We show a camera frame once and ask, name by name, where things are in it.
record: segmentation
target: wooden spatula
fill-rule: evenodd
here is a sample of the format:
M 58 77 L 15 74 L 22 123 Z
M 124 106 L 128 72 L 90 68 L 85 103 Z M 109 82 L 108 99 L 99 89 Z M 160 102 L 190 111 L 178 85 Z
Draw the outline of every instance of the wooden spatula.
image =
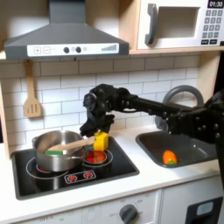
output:
M 26 117 L 41 116 L 41 106 L 39 101 L 35 98 L 34 82 L 32 77 L 33 62 L 26 60 L 24 62 L 26 84 L 28 87 L 28 98 L 24 103 L 24 115 Z
M 80 140 L 73 143 L 54 145 L 52 148 L 48 149 L 47 151 L 70 151 L 72 149 L 79 148 L 84 145 L 93 144 L 94 142 L 95 142 L 95 137 L 91 136 L 88 139 Z

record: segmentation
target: faucet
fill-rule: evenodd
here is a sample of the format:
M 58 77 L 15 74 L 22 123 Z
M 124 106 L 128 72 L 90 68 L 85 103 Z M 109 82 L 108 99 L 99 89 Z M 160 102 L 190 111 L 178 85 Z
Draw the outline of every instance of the faucet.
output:
M 201 107 L 204 105 L 204 99 L 203 99 L 201 92 L 196 87 L 191 87 L 191 86 L 187 86 L 187 85 L 178 86 L 178 87 L 175 87 L 172 90 L 170 90 L 164 97 L 163 103 L 164 104 L 168 103 L 174 95 L 181 93 L 181 92 L 189 92 L 189 93 L 195 95 L 197 102 L 198 102 L 198 104 L 197 104 L 198 107 Z M 156 116 L 155 123 L 159 130 L 167 130 L 166 121 L 164 119 L 162 119 L 161 117 Z

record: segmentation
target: white countertop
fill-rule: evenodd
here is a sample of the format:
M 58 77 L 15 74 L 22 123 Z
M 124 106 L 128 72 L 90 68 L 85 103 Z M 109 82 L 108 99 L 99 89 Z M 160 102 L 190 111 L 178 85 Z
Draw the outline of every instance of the white countertop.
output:
M 24 221 L 220 173 L 217 160 L 175 169 L 165 169 L 156 165 L 135 140 L 138 134 L 155 130 L 155 126 L 150 126 L 110 133 L 140 171 L 139 175 L 27 200 L 16 199 L 11 161 L 6 160 L 2 144 L 0 146 L 0 223 Z

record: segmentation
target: wall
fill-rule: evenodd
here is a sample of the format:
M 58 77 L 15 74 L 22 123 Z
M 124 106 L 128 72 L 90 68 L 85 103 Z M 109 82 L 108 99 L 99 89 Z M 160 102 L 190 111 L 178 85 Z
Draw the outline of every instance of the wall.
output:
M 36 96 L 43 116 L 27 119 L 23 105 L 27 97 L 25 70 L 21 61 L 0 60 L 0 79 L 10 146 L 31 147 L 32 139 L 51 130 L 79 131 L 87 120 L 83 97 L 101 83 L 127 88 L 132 94 L 161 102 L 171 88 L 196 87 L 199 55 L 165 54 L 88 58 L 83 60 L 35 61 Z M 193 98 L 183 93 L 175 102 L 192 106 Z M 145 113 L 115 114 L 112 130 L 150 125 L 153 116 Z
M 49 23 L 47 0 L 0 0 L 0 5 L 0 51 L 5 39 Z M 86 8 L 90 25 L 118 36 L 119 0 L 87 0 Z M 125 87 L 132 94 L 161 102 L 171 88 L 182 84 L 196 87 L 199 61 L 197 53 L 36 60 L 36 95 L 42 104 L 43 116 L 27 119 L 23 111 L 27 98 L 23 63 L 19 60 L 0 60 L 0 80 L 11 150 L 32 147 L 34 137 L 50 130 L 79 131 L 86 121 L 83 97 L 95 85 L 108 83 Z M 175 96 L 174 100 L 193 105 L 193 98 L 186 93 Z M 145 113 L 125 115 L 115 112 L 112 130 L 153 122 L 154 117 Z

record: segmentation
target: microwave door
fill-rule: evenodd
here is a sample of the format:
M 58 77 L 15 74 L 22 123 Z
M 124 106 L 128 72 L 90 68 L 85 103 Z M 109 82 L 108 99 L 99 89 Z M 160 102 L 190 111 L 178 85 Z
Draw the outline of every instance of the microwave door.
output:
M 138 49 L 195 47 L 201 45 L 207 3 L 181 3 L 175 6 L 161 4 L 166 1 L 142 0 L 138 33 Z

